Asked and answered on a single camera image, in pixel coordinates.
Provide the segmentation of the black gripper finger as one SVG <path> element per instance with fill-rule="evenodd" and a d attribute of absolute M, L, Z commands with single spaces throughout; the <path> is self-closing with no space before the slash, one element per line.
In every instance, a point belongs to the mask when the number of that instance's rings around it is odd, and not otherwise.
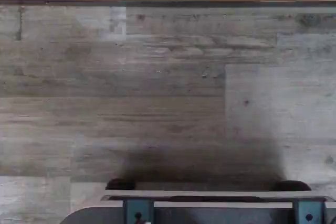
<path fill-rule="evenodd" d="M 271 191 L 311 191 L 310 186 L 298 180 L 283 180 Z M 287 223 L 325 223 L 324 199 L 296 199 L 288 213 Z"/>
<path fill-rule="evenodd" d="M 107 185 L 106 190 L 135 190 L 133 180 L 114 178 Z M 123 223 L 154 223 L 154 203 L 147 198 L 128 198 L 123 200 Z"/>

